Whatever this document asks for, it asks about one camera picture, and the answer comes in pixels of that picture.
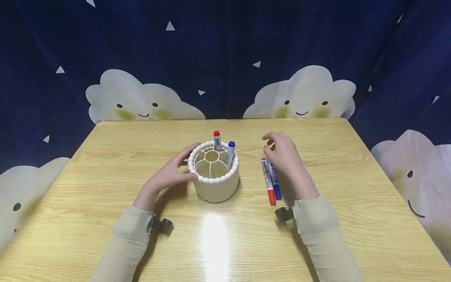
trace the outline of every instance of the blue marker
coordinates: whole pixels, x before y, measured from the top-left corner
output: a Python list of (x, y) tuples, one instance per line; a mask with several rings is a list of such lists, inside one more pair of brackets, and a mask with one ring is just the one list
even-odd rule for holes
[(225, 159), (225, 165), (227, 166), (227, 171), (232, 168), (233, 155), (235, 154), (235, 142), (230, 141), (227, 148), (227, 158)]
[(274, 194), (276, 195), (276, 200), (282, 200), (281, 189), (279, 187), (279, 181), (277, 181), (276, 168), (271, 161), (268, 160), (269, 166), (271, 167), (271, 179), (272, 186), (274, 187)]

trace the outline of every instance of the marker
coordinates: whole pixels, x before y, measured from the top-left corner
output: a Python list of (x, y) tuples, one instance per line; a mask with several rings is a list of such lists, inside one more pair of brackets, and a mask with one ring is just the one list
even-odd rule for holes
[(213, 132), (213, 137), (215, 139), (215, 149), (218, 152), (222, 152), (221, 134), (219, 131)]
[(272, 186), (274, 187), (274, 194), (276, 195), (276, 200), (282, 200), (281, 189), (279, 187), (279, 181), (277, 181), (276, 168), (270, 160), (268, 160), (269, 168), (271, 170), (271, 180)]
[(274, 188), (272, 187), (271, 174), (269, 173), (268, 161), (265, 158), (262, 159), (262, 167), (263, 167), (263, 174), (265, 175), (266, 188), (268, 189), (269, 204), (271, 206), (275, 206), (276, 205), (276, 196), (274, 195)]
[(227, 171), (230, 171), (233, 163), (233, 154), (235, 154), (235, 142), (230, 141), (229, 147), (227, 148), (227, 158), (225, 159), (225, 165), (227, 166)]

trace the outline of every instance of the backdrop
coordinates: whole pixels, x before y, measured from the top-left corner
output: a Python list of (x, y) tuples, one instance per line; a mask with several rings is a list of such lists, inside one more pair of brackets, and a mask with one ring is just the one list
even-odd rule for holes
[(451, 261), (451, 3), (4, 0), (0, 248), (102, 120), (350, 120)]

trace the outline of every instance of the white pen holder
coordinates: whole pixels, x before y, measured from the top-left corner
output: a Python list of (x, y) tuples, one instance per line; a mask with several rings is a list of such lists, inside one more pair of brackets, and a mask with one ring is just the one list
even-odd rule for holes
[(230, 171), (227, 171), (227, 143), (222, 142), (222, 152), (214, 149), (214, 141), (200, 144), (188, 158), (189, 172), (196, 173), (194, 180), (197, 194), (211, 203), (218, 203), (230, 198), (238, 187), (238, 153), (233, 155)]

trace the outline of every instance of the cloud eye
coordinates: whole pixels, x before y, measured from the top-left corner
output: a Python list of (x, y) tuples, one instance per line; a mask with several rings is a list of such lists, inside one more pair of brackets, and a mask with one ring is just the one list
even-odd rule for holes
[(17, 204), (14, 205), (13, 211), (16, 212), (16, 211), (20, 210), (21, 207), (22, 207), (22, 205), (20, 203), (17, 203)]

